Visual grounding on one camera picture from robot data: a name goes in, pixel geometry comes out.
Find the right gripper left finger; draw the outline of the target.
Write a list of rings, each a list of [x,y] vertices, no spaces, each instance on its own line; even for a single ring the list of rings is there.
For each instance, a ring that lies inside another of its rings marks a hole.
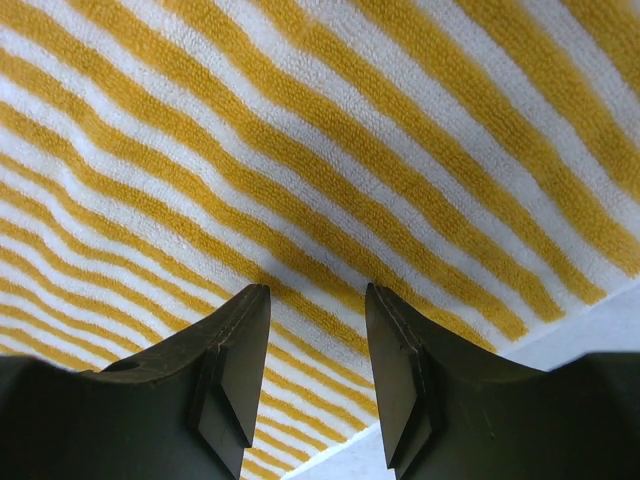
[[[254,438],[270,290],[245,287],[212,314],[100,373],[115,389],[115,454],[126,479],[236,479]]]

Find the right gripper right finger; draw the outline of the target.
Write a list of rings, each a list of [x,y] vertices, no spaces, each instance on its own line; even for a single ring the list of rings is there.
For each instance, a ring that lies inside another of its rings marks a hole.
[[[524,389],[541,371],[493,354],[369,284],[365,318],[387,466],[398,479],[522,470]]]

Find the yellow white striped towel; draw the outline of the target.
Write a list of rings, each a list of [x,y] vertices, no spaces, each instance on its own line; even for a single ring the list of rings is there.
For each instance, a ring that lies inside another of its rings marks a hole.
[[[245,479],[377,420],[365,290],[554,366],[639,343],[635,1],[5,1],[1,351],[98,370],[249,283]]]

